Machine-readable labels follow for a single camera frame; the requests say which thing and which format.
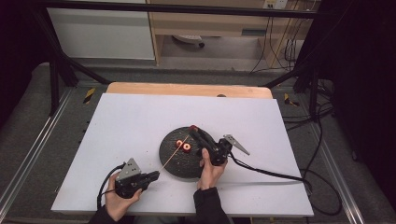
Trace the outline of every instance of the sleeve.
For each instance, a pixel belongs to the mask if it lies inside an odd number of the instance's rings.
[[[200,224],[230,224],[230,219],[221,208],[217,188],[198,189],[194,193],[195,210]]]
[[[117,222],[108,214],[106,207],[103,205],[96,211],[89,224],[116,224]]]

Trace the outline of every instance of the red object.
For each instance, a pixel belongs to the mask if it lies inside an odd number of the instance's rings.
[[[190,146],[190,144],[185,143],[185,144],[183,145],[183,152],[189,153],[190,151],[191,151],[191,146]]]
[[[176,147],[180,147],[181,144],[183,144],[183,141],[181,141],[181,140],[177,140],[176,141]]]

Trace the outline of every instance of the black frame pole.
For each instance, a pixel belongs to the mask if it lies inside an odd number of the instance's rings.
[[[88,10],[111,10],[111,11],[142,11],[142,12],[169,12],[188,14],[213,14],[213,15],[234,15],[252,17],[275,17],[275,18],[299,18],[316,19],[334,16],[330,12],[316,11],[294,11],[294,10],[273,10],[265,8],[245,8],[245,7],[204,7],[204,6],[184,6],[184,5],[163,5],[163,4],[137,4],[137,3],[108,3],[108,2],[87,2],[87,1],[64,1],[64,0],[36,0],[35,3],[42,7],[53,8],[73,8]]]

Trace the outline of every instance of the dark curtain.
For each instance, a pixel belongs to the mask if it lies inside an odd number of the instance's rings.
[[[0,1],[0,127],[23,96],[32,71],[49,61],[41,48],[40,33],[23,17],[22,4]]]

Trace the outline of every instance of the white board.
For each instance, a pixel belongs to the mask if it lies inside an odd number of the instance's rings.
[[[161,141],[174,129],[192,124],[215,140],[232,134],[250,156],[235,147],[233,154],[252,167],[300,176],[276,100],[106,93],[51,210],[93,213],[98,190],[109,171],[130,158],[143,173],[160,170]],[[249,171],[232,160],[218,189],[229,216],[313,216],[301,182]],[[128,212],[193,215],[195,191],[195,180],[183,180],[163,170]]]

